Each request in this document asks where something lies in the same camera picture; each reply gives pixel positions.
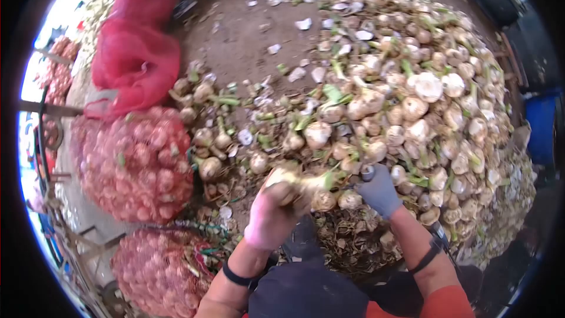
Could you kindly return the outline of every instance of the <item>blue container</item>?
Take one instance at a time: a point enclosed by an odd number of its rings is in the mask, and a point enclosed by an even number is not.
[[[554,164],[555,99],[559,96],[559,92],[554,92],[526,101],[526,119],[532,126],[528,151],[535,164]]]

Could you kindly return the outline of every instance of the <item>hand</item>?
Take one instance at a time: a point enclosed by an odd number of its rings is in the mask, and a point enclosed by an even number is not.
[[[371,208],[377,210],[379,215],[389,219],[392,213],[402,206],[402,202],[396,195],[388,168],[381,164],[374,166],[375,176],[370,182],[361,185],[357,193]]]
[[[295,199],[297,193],[287,182],[261,188],[251,205],[245,240],[251,246],[274,251],[290,235],[298,219],[310,210],[306,197]]]

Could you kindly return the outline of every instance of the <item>orange sleeve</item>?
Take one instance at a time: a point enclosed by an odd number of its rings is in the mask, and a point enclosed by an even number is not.
[[[393,316],[392,314],[383,311],[383,309],[375,301],[369,301],[369,304],[367,305],[367,314],[365,314],[365,317],[366,318],[397,318],[397,316]]]
[[[461,286],[445,286],[424,301],[420,318],[474,318],[475,314]]]

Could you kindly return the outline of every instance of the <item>forearm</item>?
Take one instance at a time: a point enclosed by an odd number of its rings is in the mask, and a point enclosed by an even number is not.
[[[406,267],[414,269],[430,250],[429,243],[432,235],[413,218],[404,206],[391,215],[390,224],[404,254]],[[442,287],[460,285],[455,268],[443,251],[425,268],[414,274],[414,280],[424,298]]]
[[[228,259],[228,265],[238,276],[254,277],[265,268],[269,254],[270,251],[251,247],[244,238]],[[234,284],[220,271],[202,298],[195,318],[241,317],[249,294],[247,287]]]

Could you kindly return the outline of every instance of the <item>dark pants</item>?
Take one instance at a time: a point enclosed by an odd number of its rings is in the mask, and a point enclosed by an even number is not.
[[[482,274],[463,266],[459,281],[470,300],[480,290]],[[249,299],[249,317],[365,317],[369,300],[386,312],[416,317],[424,300],[412,274],[398,272],[385,285],[353,284],[316,260],[276,266],[259,281]]]

